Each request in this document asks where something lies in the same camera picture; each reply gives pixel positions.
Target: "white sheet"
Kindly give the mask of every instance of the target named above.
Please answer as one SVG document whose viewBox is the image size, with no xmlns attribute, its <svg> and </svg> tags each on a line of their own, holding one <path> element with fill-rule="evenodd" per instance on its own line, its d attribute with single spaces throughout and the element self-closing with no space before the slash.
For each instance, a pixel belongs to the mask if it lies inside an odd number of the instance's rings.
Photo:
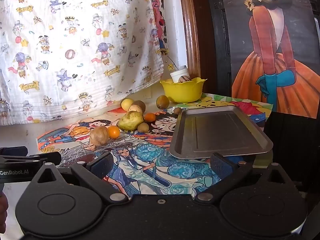
<svg viewBox="0 0 320 240">
<path fill-rule="evenodd" d="M 101 109 L 163 73 L 151 0 L 0 0 L 0 125 Z"/>
</svg>

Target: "orange dress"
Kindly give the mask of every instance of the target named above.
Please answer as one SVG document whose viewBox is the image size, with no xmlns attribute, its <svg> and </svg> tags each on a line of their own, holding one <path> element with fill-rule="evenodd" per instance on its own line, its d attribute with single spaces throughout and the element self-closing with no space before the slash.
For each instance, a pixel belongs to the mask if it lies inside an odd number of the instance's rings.
<svg viewBox="0 0 320 240">
<path fill-rule="evenodd" d="M 295 83 L 277 88 L 277 112 L 306 117 L 317 117 L 320 98 L 320 76 L 293 57 L 286 25 L 281 39 L 283 53 L 276 53 L 276 32 L 264 6 L 255 7 L 249 21 L 254 51 L 241 66 L 232 85 L 232 97 L 267 102 L 256 84 L 264 74 L 279 74 L 291 70 Z"/>
</svg>

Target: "wooden frame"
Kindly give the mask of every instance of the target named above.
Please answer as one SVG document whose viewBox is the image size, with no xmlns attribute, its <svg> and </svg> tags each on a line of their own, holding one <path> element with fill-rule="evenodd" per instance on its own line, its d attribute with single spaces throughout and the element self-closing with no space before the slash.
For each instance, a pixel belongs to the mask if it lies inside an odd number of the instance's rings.
<svg viewBox="0 0 320 240">
<path fill-rule="evenodd" d="M 181 0 L 191 78 L 208 79 L 205 93 L 217 92 L 214 29 L 209 0 Z"/>
<path fill-rule="evenodd" d="M 189 73 L 192 78 L 201 76 L 198 29 L 193 0 L 181 0 L 186 36 Z"/>
</svg>

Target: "human hand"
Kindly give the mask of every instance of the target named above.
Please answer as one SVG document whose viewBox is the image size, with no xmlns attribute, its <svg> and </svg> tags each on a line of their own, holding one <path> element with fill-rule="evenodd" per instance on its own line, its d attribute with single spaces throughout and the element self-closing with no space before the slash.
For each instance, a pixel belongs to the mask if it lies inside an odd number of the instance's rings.
<svg viewBox="0 0 320 240">
<path fill-rule="evenodd" d="M 8 199 L 2 192 L 0 197 L 0 233 L 5 233 L 5 221 L 7 219 Z"/>
</svg>

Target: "green pear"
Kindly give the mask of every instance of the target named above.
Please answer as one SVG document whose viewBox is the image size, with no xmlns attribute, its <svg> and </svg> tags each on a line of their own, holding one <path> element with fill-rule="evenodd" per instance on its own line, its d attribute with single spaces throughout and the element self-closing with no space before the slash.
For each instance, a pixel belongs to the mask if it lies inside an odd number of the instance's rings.
<svg viewBox="0 0 320 240">
<path fill-rule="evenodd" d="M 136 111 L 127 112 L 117 123 L 121 130 L 134 131 L 144 122 L 141 113 Z"/>
</svg>

